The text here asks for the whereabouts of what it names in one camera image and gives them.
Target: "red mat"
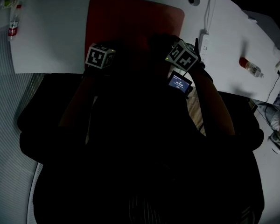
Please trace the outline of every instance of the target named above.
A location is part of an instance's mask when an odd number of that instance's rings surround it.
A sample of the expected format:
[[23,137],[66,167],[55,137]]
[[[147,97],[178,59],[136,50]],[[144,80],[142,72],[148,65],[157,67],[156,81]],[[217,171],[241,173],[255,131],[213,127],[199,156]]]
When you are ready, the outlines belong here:
[[121,40],[137,50],[148,50],[154,33],[179,36],[184,12],[176,7],[145,0],[90,0],[85,59],[92,43]]

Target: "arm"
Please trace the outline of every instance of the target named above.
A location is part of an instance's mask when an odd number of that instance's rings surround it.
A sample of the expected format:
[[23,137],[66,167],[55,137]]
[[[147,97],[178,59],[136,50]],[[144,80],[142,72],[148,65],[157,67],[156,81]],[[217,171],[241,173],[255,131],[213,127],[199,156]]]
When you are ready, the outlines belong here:
[[193,66],[189,73],[196,86],[207,136],[234,135],[231,117],[213,82],[199,66]]
[[58,126],[71,127],[86,135],[94,100],[94,77],[85,77],[66,108]]

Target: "cable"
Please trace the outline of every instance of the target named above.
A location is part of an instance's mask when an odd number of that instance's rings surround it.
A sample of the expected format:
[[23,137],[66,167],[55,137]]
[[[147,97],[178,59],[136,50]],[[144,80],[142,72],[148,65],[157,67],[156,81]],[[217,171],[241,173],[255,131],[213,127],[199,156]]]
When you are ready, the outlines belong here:
[[207,26],[208,26],[208,23],[209,23],[209,16],[210,16],[210,0],[209,0],[209,2],[207,4],[206,11],[207,11],[207,19],[206,19],[205,31],[207,32]]
[[256,109],[259,114],[262,116],[262,118],[266,121],[266,123],[270,126],[271,130],[273,130],[273,128],[271,127],[270,123],[267,121],[267,119],[262,115],[262,113],[260,113],[260,111],[258,109]]
[[277,71],[277,74],[278,74],[278,79],[276,80],[276,82],[275,82],[275,84],[274,84],[273,88],[271,89],[271,92],[269,93],[269,96],[267,97],[266,103],[267,103],[267,101],[269,100],[270,95],[271,95],[271,93],[272,93],[273,89],[275,88],[275,85],[276,85],[277,81],[278,81],[278,80],[279,80],[279,78],[280,78],[280,71]]
[[217,1],[217,0],[215,0],[213,12],[212,12],[212,14],[211,14],[210,25],[211,25],[211,21],[213,20],[213,15],[214,15],[214,11],[215,11],[216,1]]

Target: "person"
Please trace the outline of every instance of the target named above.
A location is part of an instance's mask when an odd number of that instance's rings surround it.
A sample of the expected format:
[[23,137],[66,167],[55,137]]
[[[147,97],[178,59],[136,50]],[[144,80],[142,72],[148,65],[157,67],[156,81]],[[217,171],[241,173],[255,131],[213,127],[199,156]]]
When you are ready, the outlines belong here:
[[249,140],[235,135],[212,79],[194,65],[200,134],[184,94],[155,72],[169,66],[158,51],[143,71],[106,76],[91,68],[58,127],[21,133],[23,153],[43,164],[33,197],[38,224],[259,221],[263,195]]
[[272,150],[280,154],[280,107],[261,101],[255,101],[255,103],[259,107],[259,113],[273,131],[268,137]]

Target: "ribbed wall panel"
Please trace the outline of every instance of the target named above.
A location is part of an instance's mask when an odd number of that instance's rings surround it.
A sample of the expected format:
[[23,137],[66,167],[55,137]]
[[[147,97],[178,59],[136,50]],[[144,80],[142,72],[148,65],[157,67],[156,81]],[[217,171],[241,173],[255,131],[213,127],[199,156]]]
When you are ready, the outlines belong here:
[[33,209],[34,207],[33,207],[32,199],[33,199],[35,185],[39,177],[39,174],[41,174],[41,171],[42,171],[42,164],[38,163],[38,166],[35,170],[34,181],[31,187],[30,200],[29,200],[30,205],[28,205],[27,224],[37,224],[34,217],[34,209]]
[[25,224],[36,162],[19,147],[17,119],[44,74],[15,74],[7,28],[0,29],[0,224]]

